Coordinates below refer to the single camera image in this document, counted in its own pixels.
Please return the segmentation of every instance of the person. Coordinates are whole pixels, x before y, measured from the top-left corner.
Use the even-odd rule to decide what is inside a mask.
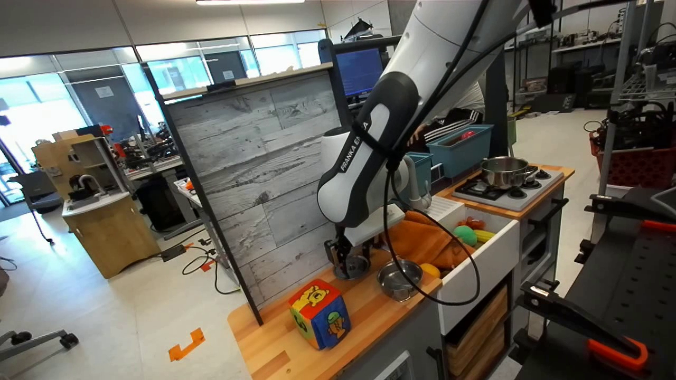
[[[480,124],[485,113],[483,88],[485,77],[482,76],[470,86],[455,105],[423,123],[413,133],[406,144],[406,151],[429,153],[427,143],[448,136],[458,128],[469,124]]]

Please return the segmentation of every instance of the chair wheel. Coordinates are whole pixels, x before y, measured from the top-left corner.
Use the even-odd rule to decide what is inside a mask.
[[[21,331],[20,333],[12,335],[11,344],[16,346],[17,344],[24,343],[25,341],[29,341],[31,339],[33,339],[33,336],[29,332]]]
[[[61,343],[61,346],[63,346],[65,349],[70,350],[71,348],[77,346],[80,341],[75,336],[75,334],[69,333],[66,334],[65,337],[59,339],[59,343]]]

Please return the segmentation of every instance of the orange towel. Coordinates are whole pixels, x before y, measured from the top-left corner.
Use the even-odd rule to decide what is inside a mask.
[[[440,270],[451,270],[467,259],[460,244],[417,212],[406,212],[404,220],[389,229],[389,237],[399,257],[418,264],[427,262]],[[464,246],[474,254],[474,248]]]

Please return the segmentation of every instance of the soft toy cube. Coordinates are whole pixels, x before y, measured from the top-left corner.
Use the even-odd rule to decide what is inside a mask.
[[[350,328],[340,291],[326,281],[314,279],[289,300],[298,331],[317,350],[337,345]]]

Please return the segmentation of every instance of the blue plastic bin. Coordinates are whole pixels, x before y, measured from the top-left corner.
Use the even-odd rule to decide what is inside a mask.
[[[418,194],[424,195],[427,193],[425,181],[432,186],[432,155],[429,153],[407,153],[411,157],[413,163],[416,165],[416,176],[418,178]],[[402,191],[403,199],[410,199],[410,192],[408,186]]]
[[[432,164],[443,164],[443,175],[446,178],[454,178],[478,164],[483,158],[488,157],[492,128],[493,125],[468,125],[448,136],[428,143],[427,147],[433,154]],[[469,130],[473,130],[476,135],[451,146],[444,145],[459,138]]]

